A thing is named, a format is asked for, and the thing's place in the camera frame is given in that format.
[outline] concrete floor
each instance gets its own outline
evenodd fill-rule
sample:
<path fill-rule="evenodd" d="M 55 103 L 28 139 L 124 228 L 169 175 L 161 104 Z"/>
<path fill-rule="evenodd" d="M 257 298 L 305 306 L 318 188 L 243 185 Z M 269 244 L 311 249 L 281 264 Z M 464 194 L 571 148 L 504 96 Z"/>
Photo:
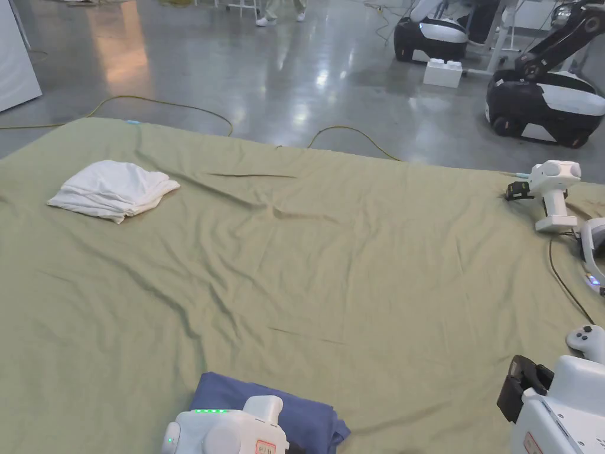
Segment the concrete floor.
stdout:
<path fill-rule="evenodd" d="M 0 125 L 65 122 L 109 96 L 135 94 L 216 111 L 233 122 L 234 137 L 258 142 L 307 146 L 319 129 L 348 125 L 404 160 L 528 172 L 547 159 L 568 159 L 581 163 L 584 180 L 605 183 L 605 127 L 580 150 L 494 135 L 483 117 L 487 80 L 469 77 L 457 90 L 422 85 L 424 68 L 395 61 L 392 40 L 384 47 L 375 35 L 384 19 L 352 0 L 310 0 L 302 24 L 289 4 L 269 28 L 256 28 L 250 11 L 240 19 L 236 10 L 209 4 L 16 3 L 32 46 L 49 57 L 34 65 L 44 95 L 0 114 Z M 388 34 L 397 17 L 385 17 L 390 25 L 381 32 Z M 138 100 L 111 101 L 97 115 L 229 130 L 208 114 Z M 47 131 L 0 131 L 0 156 Z M 327 131 L 313 147 L 384 157 L 346 130 Z"/>

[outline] folded white towel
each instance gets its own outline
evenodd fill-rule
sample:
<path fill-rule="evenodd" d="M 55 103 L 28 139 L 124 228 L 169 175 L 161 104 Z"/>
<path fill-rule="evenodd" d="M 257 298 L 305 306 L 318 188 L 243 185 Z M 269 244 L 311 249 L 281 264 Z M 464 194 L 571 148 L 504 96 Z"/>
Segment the folded white towel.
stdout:
<path fill-rule="evenodd" d="M 89 216 L 112 219 L 155 208 L 167 192 L 181 186 L 162 172 L 128 162 L 99 161 L 79 171 L 47 203 Z"/>

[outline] folded blue fabric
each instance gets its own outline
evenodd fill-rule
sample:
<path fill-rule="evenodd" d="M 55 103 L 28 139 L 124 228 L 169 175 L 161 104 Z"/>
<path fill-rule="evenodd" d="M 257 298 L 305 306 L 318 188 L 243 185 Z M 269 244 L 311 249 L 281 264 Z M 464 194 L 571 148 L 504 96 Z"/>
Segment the folded blue fabric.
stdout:
<path fill-rule="evenodd" d="M 284 401 L 279 425 L 288 441 L 307 454 L 334 454 L 336 446 L 351 434 L 329 405 L 214 372 L 202 374 L 190 409 L 241 410 L 249 397 L 263 395 L 279 396 Z"/>

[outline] mattress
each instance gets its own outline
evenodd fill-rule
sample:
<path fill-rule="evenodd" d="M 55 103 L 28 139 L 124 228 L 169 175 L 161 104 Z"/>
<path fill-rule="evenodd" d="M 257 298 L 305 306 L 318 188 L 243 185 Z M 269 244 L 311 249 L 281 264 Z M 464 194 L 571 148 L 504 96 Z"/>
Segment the mattress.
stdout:
<path fill-rule="evenodd" d="M 121 225 L 45 204 L 103 159 L 181 189 Z M 553 367 L 585 323 L 513 180 L 120 120 L 47 134 L 0 160 L 2 451 L 159 452 L 211 370 L 333 405 L 340 453 L 508 453 L 512 356 Z M 605 187 L 567 204 L 605 215 Z M 573 251 L 555 266 L 599 323 Z"/>

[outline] white cabinet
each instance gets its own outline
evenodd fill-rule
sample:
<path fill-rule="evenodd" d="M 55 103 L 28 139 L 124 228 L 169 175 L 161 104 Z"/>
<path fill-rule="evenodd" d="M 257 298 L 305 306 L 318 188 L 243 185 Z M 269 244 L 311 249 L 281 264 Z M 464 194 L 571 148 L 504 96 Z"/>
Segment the white cabinet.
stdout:
<path fill-rule="evenodd" d="M 0 112 L 42 94 L 8 0 L 0 0 Z"/>

